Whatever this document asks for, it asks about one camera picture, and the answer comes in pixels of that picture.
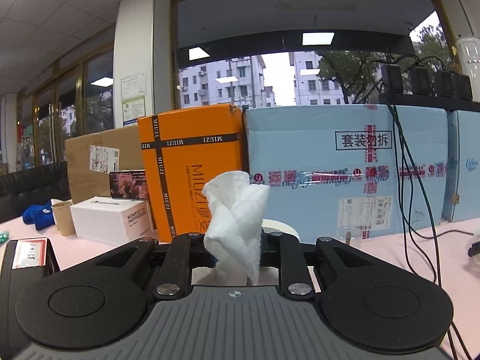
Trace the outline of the grey white lidded container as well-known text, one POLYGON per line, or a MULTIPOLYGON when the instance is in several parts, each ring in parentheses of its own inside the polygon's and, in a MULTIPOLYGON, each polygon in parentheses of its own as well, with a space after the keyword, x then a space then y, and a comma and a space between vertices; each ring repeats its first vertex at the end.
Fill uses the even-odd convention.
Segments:
POLYGON ((262 221, 262 234, 268 235, 278 235, 278 234, 289 234, 295 236, 300 240, 299 234, 288 224, 272 220, 272 219, 263 219, 262 221))

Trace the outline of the brown cardboard box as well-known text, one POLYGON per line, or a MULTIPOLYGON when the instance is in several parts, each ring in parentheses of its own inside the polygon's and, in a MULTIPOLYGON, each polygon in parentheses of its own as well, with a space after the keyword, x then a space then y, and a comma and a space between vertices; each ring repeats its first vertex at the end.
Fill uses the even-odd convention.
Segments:
POLYGON ((109 197, 110 172, 144 168, 136 125, 68 139, 65 154, 73 203, 109 197))

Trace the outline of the blue cloth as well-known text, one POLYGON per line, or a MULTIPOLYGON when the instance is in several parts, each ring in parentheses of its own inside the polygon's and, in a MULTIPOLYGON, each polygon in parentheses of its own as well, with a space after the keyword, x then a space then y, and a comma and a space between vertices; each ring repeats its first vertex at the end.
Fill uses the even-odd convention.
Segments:
POLYGON ((45 205, 31 205, 22 214, 24 224, 33 225, 40 232, 55 224, 51 201, 45 205))

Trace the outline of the large light blue carton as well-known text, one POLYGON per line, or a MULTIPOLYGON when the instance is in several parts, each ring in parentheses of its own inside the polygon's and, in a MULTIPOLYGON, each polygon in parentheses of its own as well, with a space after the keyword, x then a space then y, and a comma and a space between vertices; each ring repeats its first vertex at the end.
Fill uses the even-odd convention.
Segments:
POLYGON ((266 219, 302 242, 357 227, 364 237, 439 224, 448 160, 442 109, 283 106, 244 115, 250 179, 269 187, 266 219))

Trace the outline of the clear small glass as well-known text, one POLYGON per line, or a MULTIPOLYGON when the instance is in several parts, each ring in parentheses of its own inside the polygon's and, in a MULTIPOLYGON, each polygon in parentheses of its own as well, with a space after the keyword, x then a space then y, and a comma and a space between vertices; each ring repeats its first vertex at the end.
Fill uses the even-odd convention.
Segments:
POLYGON ((337 238, 346 245, 359 249, 362 241, 362 231, 357 227, 341 227, 337 230, 337 238))

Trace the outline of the wall notice poster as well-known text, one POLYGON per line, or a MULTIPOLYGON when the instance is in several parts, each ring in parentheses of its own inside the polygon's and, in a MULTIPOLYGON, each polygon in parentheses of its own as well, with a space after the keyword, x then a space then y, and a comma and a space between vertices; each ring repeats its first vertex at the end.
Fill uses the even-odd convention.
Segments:
POLYGON ((133 125, 146 115, 146 75, 137 73, 120 80, 123 126, 133 125))

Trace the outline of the orange MIUZI box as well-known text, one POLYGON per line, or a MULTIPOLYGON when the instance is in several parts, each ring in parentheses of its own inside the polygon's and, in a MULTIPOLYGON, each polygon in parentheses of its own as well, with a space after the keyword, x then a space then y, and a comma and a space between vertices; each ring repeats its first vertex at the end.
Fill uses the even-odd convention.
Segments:
POLYGON ((212 219, 203 187, 247 168, 242 110, 229 104, 146 116, 137 122, 158 238, 205 233, 212 219))

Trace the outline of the black DAS handheld device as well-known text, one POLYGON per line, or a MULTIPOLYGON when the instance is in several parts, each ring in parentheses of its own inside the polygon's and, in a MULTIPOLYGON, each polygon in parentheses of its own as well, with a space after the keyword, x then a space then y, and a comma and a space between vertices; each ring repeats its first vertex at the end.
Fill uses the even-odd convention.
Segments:
POLYGON ((480 254, 480 241, 473 242, 468 248, 468 256, 473 258, 473 256, 480 254))

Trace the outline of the dark picture box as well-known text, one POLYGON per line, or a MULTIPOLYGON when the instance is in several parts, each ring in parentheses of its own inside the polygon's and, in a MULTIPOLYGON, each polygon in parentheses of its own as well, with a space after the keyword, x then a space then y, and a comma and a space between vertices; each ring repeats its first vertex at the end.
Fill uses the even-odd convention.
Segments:
POLYGON ((128 200, 150 199, 144 170, 110 172, 109 187, 112 198, 128 200))

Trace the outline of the white paper towel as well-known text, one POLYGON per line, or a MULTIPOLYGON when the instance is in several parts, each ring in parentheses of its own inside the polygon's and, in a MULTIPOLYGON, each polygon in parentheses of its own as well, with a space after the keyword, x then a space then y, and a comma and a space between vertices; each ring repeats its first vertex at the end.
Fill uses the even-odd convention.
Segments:
POLYGON ((215 267, 198 277, 198 285, 246 286, 260 275, 260 239, 269 187, 250 183, 246 172, 225 172, 202 190, 211 221, 204 236, 205 249, 215 267))

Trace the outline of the black sofa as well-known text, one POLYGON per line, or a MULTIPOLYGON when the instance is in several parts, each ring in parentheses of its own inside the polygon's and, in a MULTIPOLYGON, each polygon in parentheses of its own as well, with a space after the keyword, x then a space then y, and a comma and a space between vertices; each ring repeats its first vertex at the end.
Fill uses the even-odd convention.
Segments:
POLYGON ((1 223, 22 216, 32 205, 69 200, 68 165, 63 161, 2 175, 0 197, 1 223))

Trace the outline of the brown paper cup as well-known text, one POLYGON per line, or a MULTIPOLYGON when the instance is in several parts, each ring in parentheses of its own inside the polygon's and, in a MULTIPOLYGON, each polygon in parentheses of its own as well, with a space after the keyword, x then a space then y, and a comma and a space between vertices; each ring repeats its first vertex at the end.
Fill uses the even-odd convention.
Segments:
POLYGON ((71 206, 71 201, 56 202, 51 206, 55 226, 62 236, 74 236, 76 234, 71 206))

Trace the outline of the black shelf with chargers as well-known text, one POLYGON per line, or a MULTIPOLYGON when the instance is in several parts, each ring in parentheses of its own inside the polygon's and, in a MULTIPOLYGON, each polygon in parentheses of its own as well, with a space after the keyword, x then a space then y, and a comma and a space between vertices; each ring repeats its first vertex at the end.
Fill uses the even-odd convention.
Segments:
POLYGON ((468 76, 439 70, 431 79, 425 67, 413 65, 408 69, 410 90, 406 93, 399 65, 383 64, 381 73, 384 89, 378 96, 380 104, 479 113, 479 103, 473 100, 468 76))

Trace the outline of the white air conditioner unit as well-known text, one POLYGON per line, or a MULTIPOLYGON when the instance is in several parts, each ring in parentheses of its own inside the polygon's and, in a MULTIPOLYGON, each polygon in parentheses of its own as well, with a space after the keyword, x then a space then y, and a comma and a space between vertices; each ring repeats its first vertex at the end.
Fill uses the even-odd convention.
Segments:
POLYGON ((480 39, 459 37, 456 40, 456 49, 462 72, 470 78, 473 101, 480 102, 480 39))

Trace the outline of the black device with label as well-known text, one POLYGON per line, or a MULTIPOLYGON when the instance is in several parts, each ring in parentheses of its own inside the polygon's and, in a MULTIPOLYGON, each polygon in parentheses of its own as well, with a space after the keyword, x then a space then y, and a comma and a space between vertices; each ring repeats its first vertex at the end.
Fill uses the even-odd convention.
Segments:
POLYGON ((33 282, 59 271, 48 238, 7 242, 1 265, 1 359, 12 359, 29 342, 16 320, 18 296, 33 282))

